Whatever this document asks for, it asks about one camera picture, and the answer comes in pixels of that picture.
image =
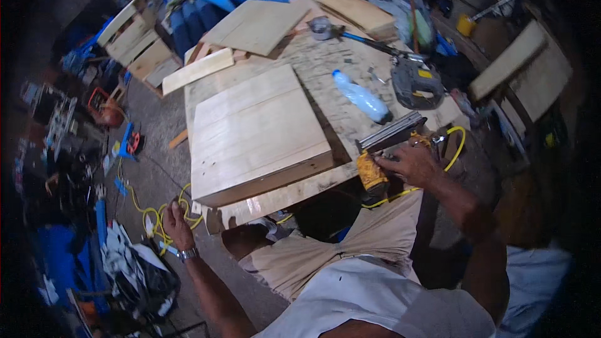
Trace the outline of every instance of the plastic water bottle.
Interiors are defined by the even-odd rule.
[[[340,90],[346,98],[349,98],[349,100],[361,111],[367,114],[371,120],[378,124],[384,124],[392,120],[392,113],[380,98],[373,95],[366,88],[353,84],[350,77],[343,74],[339,69],[332,72],[332,76],[334,76],[334,81],[338,90]]]

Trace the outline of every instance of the wristwatch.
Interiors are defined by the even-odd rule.
[[[182,260],[182,262],[184,262],[187,259],[199,258],[200,254],[198,253],[198,250],[196,248],[192,248],[192,249],[187,249],[185,251],[177,252],[177,257],[179,257],[180,260]]]

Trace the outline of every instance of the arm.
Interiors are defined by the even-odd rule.
[[[375,161],[409,184],[431,192],[470,240],[474,249],[462,289],[469,292],[499,324],[509,299],[507,252],[496,231],[496,220],[490,209],[483,207],[472,193],[452,181],[422,145],[401,147],[394,154],[399,162],[381,157],[375,157]]]
[[[165,208],[163,225],[177,249],[188,250],[196,246],[183,211],[175,200]],[[248,338],[257,333],[240,303],[205,261],[188,259],[185,264],[203,311],[222,337]]]

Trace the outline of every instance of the person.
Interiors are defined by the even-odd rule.
[[[261,332],[227,286],[198,256],[185,260],[200,304],[222,337],[489,337],[508,302],[506,247],[489,209],[452,181],[420,144],[402,146],[400,161],[375,157],[383,168],[440,201],[470,240],[473,251],[461,289],[427,290],[412,271],[409,253],[423,190],[373,211],[362,209],[337,244],[298,231],[276,242],[248,224],[224,231],[222,241],[241,267],[291,304]],[[180,251],[195,248],[176,202],[165,231]]]

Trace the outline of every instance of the yellow cable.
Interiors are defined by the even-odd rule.
[[[123,157],[119,158],[119,166],[117,168],[117,177],[119,178],[119,180],[121,180],[121,182],[123,182],[123,178],[121,176],[121,167],[123,164]],[[192,184],[188,183],[186,185],[184,185],[184,187],[182,188],[182,191],[180,192],[180,195],[177,199],[177,202],[181,205],[183,203],[186,204],[186,211],[184,213],[184,219],[192,222],[192,225],[190,226],[190,229],[193,230],[195,229],[199,223],[203,220],[203,216],[201,215],[199,218],[191,218],[188,216],[188,213],[190,212],[190,203],[188,202],[188,200],[183,198],[183,194],[184,191],[186,189],[188,189]],[[163,205],[161,205],[159,207],[159,210],[154,209],[154,207],[147,207],[146,209],[142,209],[140,208],[139,204],[138,204],[138,198],[136,197],[136,192],[134,191],[133,187],[131,185],[125,185],[125,187],[127,188],[127,190],[130,191],[131,193],[131,200],[133,201],[133,205],[134,207],[136,207],[136,210],[139,211],[140,213],[142,213],[142,226],[144,227],[144,231],[146,231],[146,216],[150,213],[154,213],[155,217],[156,217],[156,223],[154,223],[153,225],[153,233],[154,235],[157,235],[158,237],[163,239],[163,242],[165,243],[165,245],[170,245],[171,243],[173,243],[173,240],[169,237],[169,235],[167,235],[165,233],[165,229],[163,229],[163,209],[165,209],[167,207],[167,204],[164,203]],[[159,253],[160,256],[163,256],[165,254],[165,252],[167,251],[166,248],[163,248],[161,250],[161,252]]]
[[[461,153],[461,150],[463,149],[463,145],[465,144],[465,129],[462,126],[454,126],[452,127],[450,130],[447,131],[447,134],[451,134],[455,131],[461,131],[462,133],[462,137],[461,137],[461,143],[459,144],[459,147],[457,148],[457,151],[455,152],[455,155],[453,156],[453,158],[451,159],[451,162],[447,165],[447,167],[445,167],[445,172],[447,172],[451,166],[455,163],[455,161],[457,161],[457,158],[459,157],[459,154]],[[381,204],[385,203],[385,202],[390,202],[393,201],[394,199],[398,199],[401,196],[406,195],[409,192],[413,192],[413,191],[417,191],[420,190],[421,188],[418,187],[413,187],[409,190],[406,191],[402,191],[401,193],[395,194],[393,197],[388,197],[386,199],[380,200],[378,202],[376,202],[373,205],[365,205],[365,204],[361,204],[362,207],[366,207],[367,209],[371,209],[372,207],[379,207]]]
[[[282,223],[284,223],[284,222],[288,221],[290,218],[292,218],[292,216],[293,216],[293,215],[294,215],[294,214],[290,214],[288,217],[285,217],[284,219],[282,219],[282,220],[280,220],[280,221],[277,221],[277,222],[275,222],[275,224],[282,224]]]
[[[447,165],[447,167],[445,167],[445,172],[447,172],[451,168],[451,166],[455,163],[455,161],[457,161],[457,158],[459,157],[459,153],[461,153],[461,150],[463,149],[463,144],[465,144],[465,128],[457,125],[457,126],[452,127],[450,130],[448,130],[447,134],[451,134],[455,131],[461,131],[461,133],[462,133],[461,143],[459,144],[459,147],[457,148],[455,155],[451,158],[451,162]]]

